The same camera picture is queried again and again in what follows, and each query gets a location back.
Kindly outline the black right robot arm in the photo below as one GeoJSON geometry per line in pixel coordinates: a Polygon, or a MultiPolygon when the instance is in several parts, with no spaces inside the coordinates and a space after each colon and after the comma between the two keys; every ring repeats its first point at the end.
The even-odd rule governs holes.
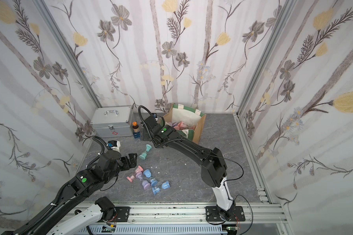
{"type": "Polygon", "coordinates": [[[228,189],[229,181],[236,181],[241,176],[227,178],[227,158],[223,157],[220,149],[209,149],[183,137],[173,127],[166,125],[162,119],[160,124],[148,108],[143,105],[138,106],[138,113],[141,125],[150,136],[155,148],[170,147],[194,161],[201,167],[201,179],[210,186],[216,197],[216,213],[221,219],[221,224],[235,219],[240,219],[240,211],[236,205],[236,198],[233,198],[228,189]]]}

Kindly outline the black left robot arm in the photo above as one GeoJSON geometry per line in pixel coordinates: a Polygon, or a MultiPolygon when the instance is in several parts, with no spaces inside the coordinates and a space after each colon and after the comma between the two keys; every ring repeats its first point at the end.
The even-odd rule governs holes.
{"type": "Polygon", "coordinates": [[[101,146],[100,154],[87,167],[61,186],[54,200],[39,214],[15,231],[5,231],[4,235],[45,235],[74,207],[101,190],[121,171],[137,166],[137,154],[122,156],[112,149],[112,142],[106,143],[98,136],[91,139],[101,146]]]}

